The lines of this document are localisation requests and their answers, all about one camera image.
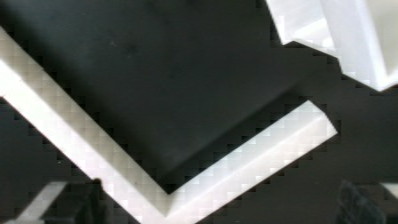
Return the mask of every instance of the white object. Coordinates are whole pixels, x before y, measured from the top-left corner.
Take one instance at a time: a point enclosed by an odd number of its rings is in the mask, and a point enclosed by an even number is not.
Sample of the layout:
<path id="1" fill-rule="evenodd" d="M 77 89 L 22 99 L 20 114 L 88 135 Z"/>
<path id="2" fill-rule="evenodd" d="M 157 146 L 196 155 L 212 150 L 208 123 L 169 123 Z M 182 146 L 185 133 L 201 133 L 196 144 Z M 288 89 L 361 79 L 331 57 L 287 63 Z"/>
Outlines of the white object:
<path id="1" fill-rule="evenodd" d="M 343 73 L 379 91 L 398 84 L 398 1 L 267 0 L 283 44 L 338 57 Z"/>
<path id="2" fill-rule="evenodd" d="M 398 199 L 398 183 L 383 183 L 384 188 Z"/>
<path id="3" fill-rule="evenodd" d="M 306 102 L 168 195 L 38 63 L 0 31 L 0 93 L 143 224 L 194 224 L 335 136 Z"/>
<path id="4" fill-rule="evenodd" d="M 52 182 L 43 188 L 17 220 L 4 224 L 45 224 L 41 217 L 66 188 L 66 182 Z"/>

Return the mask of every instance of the black surface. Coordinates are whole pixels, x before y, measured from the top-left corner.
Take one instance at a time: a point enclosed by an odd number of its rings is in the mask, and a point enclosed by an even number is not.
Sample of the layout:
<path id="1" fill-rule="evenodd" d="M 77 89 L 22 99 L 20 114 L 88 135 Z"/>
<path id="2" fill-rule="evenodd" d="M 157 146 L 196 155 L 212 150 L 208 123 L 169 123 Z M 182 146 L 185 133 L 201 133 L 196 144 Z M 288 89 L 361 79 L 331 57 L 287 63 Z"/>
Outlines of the black surface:
<path id="1" fill-rule="evenodd" d="M 41 220 L 47 224 L 111 224 L 98 180 L 68 183 Z"/>
<path id="2" fill-rule="evenodd" d="M 343 181 L 336 224 L 398 224 L 398 198 L 379 183 Z"/>
<path id="3" fill-rule="evenodd" d="M 340 136 L 201 223 L 335 223 L 342 179 L 398 176 L 398 90 L 377 93 L 345 78 L 331 57 L 278 45 L 264 3 L 2 0 L 0 23 L 171 189 L 242 142 L 217 138 L 232 130 L 256 132 L 253 115 L 281 116 L 303 99 L 317 102 Z M 13 109 L 2 111 L 6 219 L 50 180 L 88 177 Z M 251 130 L 237 128 L 246 120 Z M 267 115 L 262 124 L 272 120 Z M 212 144 L 224 144 L 216 158 Z M 198 161 L 191 168 L 187 161 Z M 136 223 L 121 208 L 113 213 L 114 223 Z"/>

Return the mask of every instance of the white molding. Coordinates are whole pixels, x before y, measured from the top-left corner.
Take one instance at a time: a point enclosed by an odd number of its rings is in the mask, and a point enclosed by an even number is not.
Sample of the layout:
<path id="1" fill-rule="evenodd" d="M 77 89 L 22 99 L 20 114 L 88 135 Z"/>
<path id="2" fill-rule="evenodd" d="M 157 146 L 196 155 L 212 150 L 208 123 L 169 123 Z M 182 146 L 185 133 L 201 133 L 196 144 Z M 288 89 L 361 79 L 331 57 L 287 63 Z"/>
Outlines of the white molding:
<path id="1" fill-rule="evenodd" d="M 283 44 L 338 57 L 342 70 L 375 90 L 398 84 L 398 1 L 267 0 Z"/>
<path id="2" fill-rule="evenodd" d="M 336 135 L 326 113 L 306 102 L 168 195 L 6 32 L 0 40 L 8 102 L 139 222 L 194 224 Z"/>
<path id="3" fill-rule="evenodd" d="M 34 222 L 40 221 L 41 216 L 52 206 L 52 203 L 59 197 L 59 194 L 66 188 L 66 182 L 52 182 L 41 190 L 40 195 L 34 198 L 34 201 L 29 204 L 27 209 L 18 217 L 18 221 Z"/>

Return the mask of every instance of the dark background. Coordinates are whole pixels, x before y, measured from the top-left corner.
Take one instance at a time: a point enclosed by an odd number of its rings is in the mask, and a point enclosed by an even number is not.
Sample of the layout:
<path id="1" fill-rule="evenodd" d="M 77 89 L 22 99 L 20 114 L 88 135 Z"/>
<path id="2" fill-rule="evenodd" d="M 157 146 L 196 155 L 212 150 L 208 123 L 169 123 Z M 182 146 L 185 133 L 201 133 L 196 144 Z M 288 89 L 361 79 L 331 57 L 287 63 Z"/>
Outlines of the dark background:
<path id="1" fill-rule="evenodd" d="M 398 177 L 398 89 L 281 46 L 264 1 L 0 0 L 0 25 L 169 192 L 313 100 L 340 135 L 201 223 L 333 223 L 342 180 Z M 2 101 L 0 221 L 54 180 L 88 176 Z"/>

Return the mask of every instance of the white border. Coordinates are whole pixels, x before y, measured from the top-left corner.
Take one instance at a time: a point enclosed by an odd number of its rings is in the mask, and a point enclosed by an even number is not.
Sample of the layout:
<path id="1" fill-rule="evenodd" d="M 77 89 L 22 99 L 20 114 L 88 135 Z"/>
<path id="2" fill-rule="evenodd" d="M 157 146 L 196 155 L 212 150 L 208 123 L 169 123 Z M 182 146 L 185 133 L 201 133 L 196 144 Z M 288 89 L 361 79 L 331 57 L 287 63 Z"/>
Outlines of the white border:
<path id="1" fill-rule="evenodd" d="M 343 74 L 375 90 L 398 84 L 398 1 L 265 0 L 283 44 L 338 57 Z"/>
<path id="2" fill-rule="evenodd" d="M 168 195 L 0 30 L 0 96 L 143 224 L 192 224 L 336 135 L 306 102 Z"/>

